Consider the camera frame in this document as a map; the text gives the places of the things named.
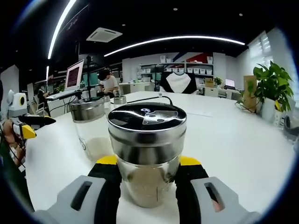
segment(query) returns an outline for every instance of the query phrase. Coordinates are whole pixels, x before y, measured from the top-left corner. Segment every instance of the laptop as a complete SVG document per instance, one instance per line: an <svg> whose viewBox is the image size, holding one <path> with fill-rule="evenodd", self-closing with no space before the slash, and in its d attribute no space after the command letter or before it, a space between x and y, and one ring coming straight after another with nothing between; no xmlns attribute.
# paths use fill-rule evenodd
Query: laptop
<svg viewBox="0 0 299 224"><path fill-rule="evenodd" d="M234 80L225 79L224 89L235 90L235 82L234 82Z"/></svg>
<svg viewBox="0 0 299 224"><path fill-rule="evenodd" d="M80 91L80 82L82 77L82 70L84 59L77 62L67 69L65 88L63 92L47 97L47 100L56 100L63 96L73 94Z"/></svg>

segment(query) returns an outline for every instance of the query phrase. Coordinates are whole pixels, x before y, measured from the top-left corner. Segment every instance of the computer monitor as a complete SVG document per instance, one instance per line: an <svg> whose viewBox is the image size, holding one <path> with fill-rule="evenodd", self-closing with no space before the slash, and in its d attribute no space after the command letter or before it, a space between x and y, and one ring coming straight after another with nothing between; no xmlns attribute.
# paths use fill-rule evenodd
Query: computer monitor
<svg viewBox="0 0 299 224"><path fill-rule="evenodd" d="M231 80L231 79L225 79L225 86L227 87L235 87L235 82L234 80Z"/></svg>
<svg viewBox="0 0 299 224"><path fill-rule="evenodd" d="M75 90L80 88L84 60L77 62L67 69L65 90Z"/></svg>
<svg viewBox="0 0 299 224"><path fill-rule="evenodd" d="M83 80L84 80L85 87L87 87L88 86L87 74L83 75ZM93 72L93 73L90 74L89 84L90 84L90 86L99 85L98 74L96 72Z"/></svg>

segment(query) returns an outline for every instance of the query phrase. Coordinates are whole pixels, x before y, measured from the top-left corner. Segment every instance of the person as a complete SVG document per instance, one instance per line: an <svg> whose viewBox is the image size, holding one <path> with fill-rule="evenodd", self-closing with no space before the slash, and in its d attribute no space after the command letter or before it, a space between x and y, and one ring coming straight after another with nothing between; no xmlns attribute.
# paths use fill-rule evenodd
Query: person
<svg viewBox="0 0 299 224"><path fill-rule="evenodd" d="M37 95L38 100L39 100L39 102L37 102L37 103L38 104L44 103L44 105L39 105L38 109L42 108L42 106L43 106L44 110L48 113L49 116L51 116L49 106L48 106L48 101L46 99L46 97L50 95L50 92L47 91L45 93L44 86L40 86L40 88L36 91L36 95Z"/></svg>
<svg viewBox="0 0 299 224"><path fill-rule="evenodd" d="M100 71L99 80L104 85L104 94L111 95L114 90L118 90L118 82L109 69Z"/></svg>

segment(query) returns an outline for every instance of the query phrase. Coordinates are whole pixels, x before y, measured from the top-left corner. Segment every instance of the window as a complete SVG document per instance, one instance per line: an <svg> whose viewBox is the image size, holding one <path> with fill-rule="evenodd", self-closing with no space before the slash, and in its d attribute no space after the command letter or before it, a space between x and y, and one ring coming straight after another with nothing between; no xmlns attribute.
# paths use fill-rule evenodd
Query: window
<svg viewBox="0 0 299 224"><path fill-rule="evenodd" d="M253 70L256 64L264 64L270 67L270 61L273 61L271 46L266 32L262 32L249 45L250 69Z"/></svg>

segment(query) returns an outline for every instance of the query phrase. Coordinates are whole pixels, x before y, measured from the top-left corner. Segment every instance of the monitor screen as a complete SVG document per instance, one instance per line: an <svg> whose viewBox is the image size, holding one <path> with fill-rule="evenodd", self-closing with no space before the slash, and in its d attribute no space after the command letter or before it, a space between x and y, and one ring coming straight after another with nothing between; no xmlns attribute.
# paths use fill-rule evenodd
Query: monitor screen
<svg viewBox="0 0 299 224"><path fill-rule="evenodd" d="M65 88L80 87L84 60L77 62L67 69Z"/></svg>
<svg viewBox="0 0 299 224"><path fill-rule="evenodd" d="M225 79L225 85L234 87L235 82L234 82L234 80Z"/></svg>

